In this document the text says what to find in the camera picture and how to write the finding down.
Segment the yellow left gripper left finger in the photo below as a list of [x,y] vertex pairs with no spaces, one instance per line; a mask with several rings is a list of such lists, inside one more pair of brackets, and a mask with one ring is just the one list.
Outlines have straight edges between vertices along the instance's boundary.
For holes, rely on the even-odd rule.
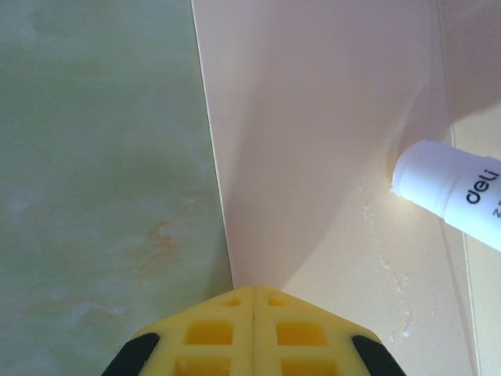
[[103,374],[252,375],[254,297],[239,288],[144,327]]

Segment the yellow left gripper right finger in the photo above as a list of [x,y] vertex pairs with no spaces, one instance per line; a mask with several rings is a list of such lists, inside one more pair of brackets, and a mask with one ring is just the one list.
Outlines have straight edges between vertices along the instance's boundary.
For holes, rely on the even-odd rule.
[[254,289],[255,375],[399,375],[369,329],[270,287]]

